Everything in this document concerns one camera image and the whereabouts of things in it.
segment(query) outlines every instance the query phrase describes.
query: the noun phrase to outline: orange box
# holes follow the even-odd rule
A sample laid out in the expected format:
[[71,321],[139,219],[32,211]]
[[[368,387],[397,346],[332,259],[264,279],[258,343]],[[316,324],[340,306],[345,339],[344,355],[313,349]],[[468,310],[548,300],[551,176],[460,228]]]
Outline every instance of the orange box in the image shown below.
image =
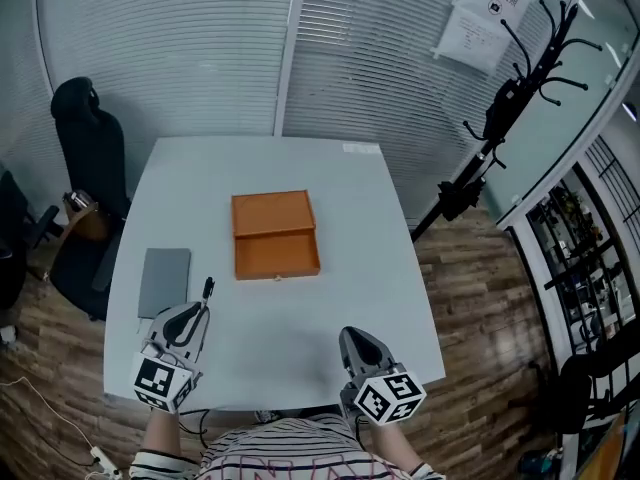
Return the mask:
[[306,190],[231,197],[236,279],[315,276],[316,222]]

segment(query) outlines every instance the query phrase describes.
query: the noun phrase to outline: person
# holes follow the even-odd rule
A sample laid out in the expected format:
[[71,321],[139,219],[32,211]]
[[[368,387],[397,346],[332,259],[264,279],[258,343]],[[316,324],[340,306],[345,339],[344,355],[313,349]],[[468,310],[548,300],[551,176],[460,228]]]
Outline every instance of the person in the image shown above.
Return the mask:
[[396,423],[370,425],[373,454],[337,414],[283,418],[232,430],[209,446],[201,463],[180,456],[178,416],[151,410],[142,449],[129,470],[145,480],[444,480],[423,462]]

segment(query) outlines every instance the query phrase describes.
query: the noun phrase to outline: table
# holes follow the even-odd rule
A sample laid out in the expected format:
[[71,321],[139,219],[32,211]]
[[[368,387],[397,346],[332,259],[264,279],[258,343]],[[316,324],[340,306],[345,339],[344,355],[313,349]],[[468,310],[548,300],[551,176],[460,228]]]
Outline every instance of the table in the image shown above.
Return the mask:
[[[322,270],[281,281],[234,277],[231,196],[309,191]],[[292,409],[337,403],[348,381],[340,330],[382,340],[423,383],[444,377],[416,255],[376,145],[324,139],[159,139],[131,205],[115,264],[104,390],[135,398],[128,379],[150,321],[137,318],[145,252],[189,248],[189,300],[216,281],[198,365],[182,410]]]

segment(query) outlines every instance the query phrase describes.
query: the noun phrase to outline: black coat rack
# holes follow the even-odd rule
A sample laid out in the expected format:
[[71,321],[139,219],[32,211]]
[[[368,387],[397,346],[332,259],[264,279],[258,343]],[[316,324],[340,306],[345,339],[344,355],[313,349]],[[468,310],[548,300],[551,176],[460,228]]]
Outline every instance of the black coat rack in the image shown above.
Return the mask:
[[[585,39],[569,39],[568,41],[565,41],[569,28],[578,14],[577,4],[573,5],[569,9],[569,12],[567,12],[567,4],[562,1],[560,2],[560,23],[556,28],[556,22],[553,19],[553,15],[549,11],[549,8],[543,0],[540,0],[539,3],[551,21],[551,39],[549,40],[549,44],[545,48],[542,57],[540,57],[540,61],[532,70],[531,60],[524,45],[520,42],[513,30],[511,30],[507,22],[504,19],[500,20],[502,26],[507,29],[507,32],[509,32],[511,37],[513,37],[513,40],[524,54],[527,64],[526,76],[520,70],[520,66],[514,62],[513,67],[516,71],[517,78],[515,80],[511,78],[508,79],[502,87],[498,89],[498,92],[493,99],[493,103],[486,111],[486,121],[482,136],[476,134],[471,129],[471,126],[467,121],[462,123],[471,136],[476,140],[484,142],[484,145],[480,152],[471,159],[453,183],[450,181],[444,181],[438,185],[440,188],[438,202],[420,222],[420,224],[418,224],[418,226],[411,232],[411,239],[414,242],[441,214],[445,219],[451,221],[464,212],[469,206],[475,207],[478,204],[480,192],[485,185],[484,175],[486,172],[496,164],[503,169],[507,168],[507,166],[496,156],[496,150],[498,149],[498,146],[505,141],[505,136],[518,117],[520,117],[520,114],[529,104],[531,98],[533,98],[533,95],[536,92],[540,93],[540,96],[545,101],[548,101],[553,105],[560,106],[562,104],[560,101],[548,98],[543,94],[542,87],[545,84],[560,82],[573,85],[574,87],[578,87],[584,91],[589,89],[587,84],[575,82],[567,78],[549,77],[549,73],[553,69],[562,66],[562,61],[559,61],[558,57],[567,46],[572,44],[584,44],[599,51],[602,51],[602,46]],[[488,167],[482,172],[482,174],[480,174],[480,176],[471,181],[478,169],[484,164],[485,159],[489,154],[492,155],[492,158]]]

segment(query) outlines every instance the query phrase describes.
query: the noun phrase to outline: ceiling light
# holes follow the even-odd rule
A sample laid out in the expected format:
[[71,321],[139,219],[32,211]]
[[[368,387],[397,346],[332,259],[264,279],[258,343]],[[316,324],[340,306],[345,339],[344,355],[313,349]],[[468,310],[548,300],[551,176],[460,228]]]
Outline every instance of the ceiling light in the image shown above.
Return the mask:
[[627,114],[629,114],[629,117],[633,119],[634,122],[638,121],[638,112],[636,111],[636,107],[633,103],[625,101],[622,104],[622,108],[627,112]]
[[582,9],[584,13],[587,16],[589,16],[589,18],[591,18],[592,20],[596,19],[596,17],[593,14],[591,14],[591,11],[589,10],[589,8],[587,7],[587,4],[585,4],[583,0],[578,0],[578,5],[580,6],[580,9]]
[[609,52],[611,52],[611,55],[613,55],[613,60],[615,61],[616,66],[618,66],[618,69],[620,69],[622,67],[622,63],[620,62],[620,59],[618,58],[618,54],[613,49],[613,46],[611,46],[609,43],[604,43],[604,44],[606,44],[607,48],[609,48]]

